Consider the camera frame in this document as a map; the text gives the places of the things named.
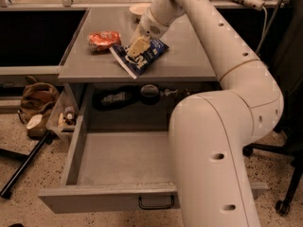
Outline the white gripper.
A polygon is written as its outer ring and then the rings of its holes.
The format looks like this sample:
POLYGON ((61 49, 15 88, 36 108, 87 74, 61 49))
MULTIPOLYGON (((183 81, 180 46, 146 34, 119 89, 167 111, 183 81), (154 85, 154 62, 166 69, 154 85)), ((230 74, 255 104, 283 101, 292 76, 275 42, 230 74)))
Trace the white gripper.
POLYGON ((152 7, 146 9, 134 35, 130 39, 127 55, 135 58, 147 50, 150 40, 160 39, 169 29, 170 18, 163 11, 155 11, 152 7))

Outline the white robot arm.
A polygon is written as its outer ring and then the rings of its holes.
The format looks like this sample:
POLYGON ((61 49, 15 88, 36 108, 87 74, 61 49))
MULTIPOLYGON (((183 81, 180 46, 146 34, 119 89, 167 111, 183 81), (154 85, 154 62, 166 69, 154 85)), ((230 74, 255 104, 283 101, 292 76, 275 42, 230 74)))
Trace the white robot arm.
POLYGON ((260 227, 243 147, 279 121, 283 95, 264 63, 208 0, 153 0, 137 36, 185 14, 221 88, 183 99, 169 122, 184 227, 260 227))

